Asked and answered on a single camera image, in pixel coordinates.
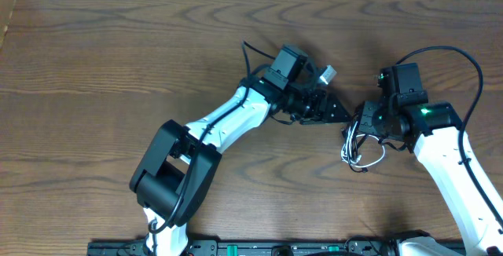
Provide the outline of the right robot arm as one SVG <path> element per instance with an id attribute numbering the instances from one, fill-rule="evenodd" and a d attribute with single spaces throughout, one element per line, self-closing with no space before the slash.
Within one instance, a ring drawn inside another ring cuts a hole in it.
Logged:
<path id="1" fill-rule="evenodd" d="M 417 64 L 381 70 L 378 101 L 366 101 L 357 120 L 361 134 L 380 143 L 402 142 L 437 185 L 461 234 L 467 255 L 502 253 L 502 198 L 480 166 L 448 102 L 429 103 Z"/>

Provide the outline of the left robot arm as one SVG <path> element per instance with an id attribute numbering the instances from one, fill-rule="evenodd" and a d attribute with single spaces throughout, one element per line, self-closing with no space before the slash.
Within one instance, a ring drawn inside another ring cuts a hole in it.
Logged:
<path id="1" fill-rule="evenodd" d="M 319 68 L 296 46 L 284 45 L 268 64 L 252 68 L 235 94 L 197 121 L 165 122 L 130 179 L 149 233 L 146 255 L 180 255 L 189 240 L 186 225 L 204 201 L 223 152 L 278 112 L 288 124 L 346 123 L 350 116 L 327 87 L 336 75 Z"/>

